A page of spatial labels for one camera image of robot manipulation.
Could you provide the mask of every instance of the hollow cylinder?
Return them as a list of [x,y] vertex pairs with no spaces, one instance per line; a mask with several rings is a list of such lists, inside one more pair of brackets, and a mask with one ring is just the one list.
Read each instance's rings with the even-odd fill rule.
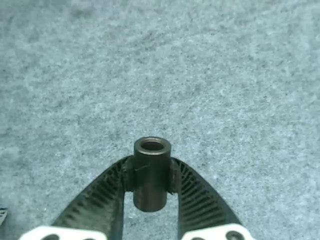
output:
[[171,144],[161,137],[143,137],[134,143],[133,203],[143,212],[155,212],[167,203]]

